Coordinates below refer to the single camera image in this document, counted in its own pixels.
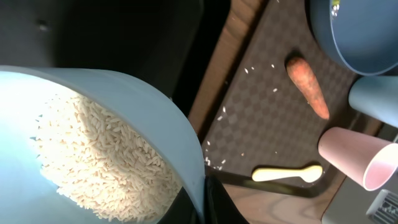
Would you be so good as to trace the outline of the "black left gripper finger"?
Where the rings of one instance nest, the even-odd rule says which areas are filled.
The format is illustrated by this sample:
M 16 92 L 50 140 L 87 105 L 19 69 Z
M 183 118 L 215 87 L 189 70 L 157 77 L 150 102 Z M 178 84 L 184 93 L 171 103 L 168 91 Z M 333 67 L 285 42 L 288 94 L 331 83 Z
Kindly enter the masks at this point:
M 205 223 L 249 224 L 241 215 L 222 183 L 214 176 L 205 179 Z M 199 216 L 184 188 L 158 224 L 200 224 Z

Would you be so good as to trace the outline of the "pile of white rice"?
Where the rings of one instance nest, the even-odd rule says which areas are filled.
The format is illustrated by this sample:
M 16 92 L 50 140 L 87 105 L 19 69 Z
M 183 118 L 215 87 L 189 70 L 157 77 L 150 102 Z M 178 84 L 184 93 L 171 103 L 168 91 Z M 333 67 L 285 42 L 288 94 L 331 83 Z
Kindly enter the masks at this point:
M 171 167 L 130 125 L 75 92 L 45 102 L 35 143 L 40 172 L 58 194 L 100 219 L 156 220 L 182 188 Z

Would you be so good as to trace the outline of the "pink plastic cup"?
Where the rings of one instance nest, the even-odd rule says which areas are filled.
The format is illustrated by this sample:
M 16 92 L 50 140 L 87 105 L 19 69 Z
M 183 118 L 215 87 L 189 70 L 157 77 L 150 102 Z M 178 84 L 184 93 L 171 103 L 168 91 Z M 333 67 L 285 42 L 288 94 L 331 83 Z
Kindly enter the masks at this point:
M 397 144 L 334 127 L 318 142 L 318 152 L 331 165 L 367 191 L 382 187 L 397 169 Z

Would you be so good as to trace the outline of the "light blue bowl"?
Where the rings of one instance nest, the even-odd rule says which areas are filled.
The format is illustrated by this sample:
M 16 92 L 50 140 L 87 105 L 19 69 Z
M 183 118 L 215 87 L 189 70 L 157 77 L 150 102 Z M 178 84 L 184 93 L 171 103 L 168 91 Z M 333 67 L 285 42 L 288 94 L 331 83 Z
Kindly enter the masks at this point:
M 1 222 L 98 223 L 40 174 L 33 137 L 47 100 L 73 90 L 119 116 L 179 177 L 190 197 L 175 202 L 162 223 L 205 221 L 205 165 L 189 120 L 161 91 L 133 76 L 81 68 L 1 67 Z

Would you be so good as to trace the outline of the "light blue plastic cup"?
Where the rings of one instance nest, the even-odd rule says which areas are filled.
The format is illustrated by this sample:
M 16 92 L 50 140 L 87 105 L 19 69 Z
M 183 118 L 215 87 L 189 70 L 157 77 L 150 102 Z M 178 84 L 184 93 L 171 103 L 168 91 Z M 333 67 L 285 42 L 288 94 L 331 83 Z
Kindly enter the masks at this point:
M 359 78 L 349 91 L 348 102 L 353 109 L 397 127 L 397 76 Z

